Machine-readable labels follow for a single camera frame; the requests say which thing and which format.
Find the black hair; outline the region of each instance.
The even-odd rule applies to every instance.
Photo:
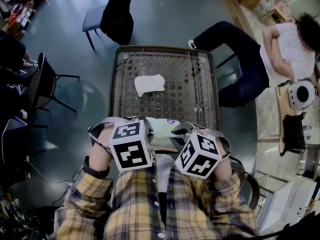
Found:
[[[315,52],[320,52],[320,25],[308,13],[300,15],[296,23],[299,33],[307,46]]]

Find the yellow plaid shirt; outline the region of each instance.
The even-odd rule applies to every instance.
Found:
[[[154,166],[121,173],[113,181],[83,169],[54,218],[52,240],[216,240],[259,235],[253,211],[244,205],[236,174],[213,182],[171,168],[166,226],[161,220]]]

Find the white napkin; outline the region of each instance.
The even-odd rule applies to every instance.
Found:
[[[134,86],[139,97],[144,93],[161,92],[165,90],[165,79],[157,75],[143,75],[134,79]]]

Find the gray floor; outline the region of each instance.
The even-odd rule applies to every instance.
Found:
[[[58,81],[56,96],[76,108],[77,114],[52,101],[50,114],[39,110],[30,149],[46,147],[46,153],[31,157],[40,172],[57,182],[71,179],[83,164],[91,144],[87,129],[107,116],[110,78],[117,44],[98,30],[93,31],[93,51],[85,33],[83,19],[88,8],[106,4],[108,0],[49,0],[42,4],[27,28],[22,42],[37,58],[45,52],[58,74],[79,75],[81,81],[66,78]],[[132,45],[188,47],[187,41],[211,25],[225,20],[232,22],[223,0],[131,0],[134,20]],[[232,52],[225,46],[213,52],[216,65]],[[219,87],[236,80],[237,63],[230,61],[218,71]],[[222,108],[220,129],[230,139],[233,156],[240,158],[252,171],[256,153],[256,109],[254,102],[245,108]],[[48,206],[57,200],[67,185],[45,180],[32,168],[32,179],[13,187],[23,208]],[[115,178],[116,166],[110,176]]]

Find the white t-shirt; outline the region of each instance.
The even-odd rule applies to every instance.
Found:
[[[291,63],[294,80],[308,78],[315,67],[315,53],[306,49],[298,36],[297,26],[293,23],[282,23],[276,25],[280,36],[278,38],[281,56]],[[269,77],[269,85],[277,87],[289,80],[289,78],[278,74],[271,65],[265,46],[260,48],[260,56],[263,60],[266,73]]]

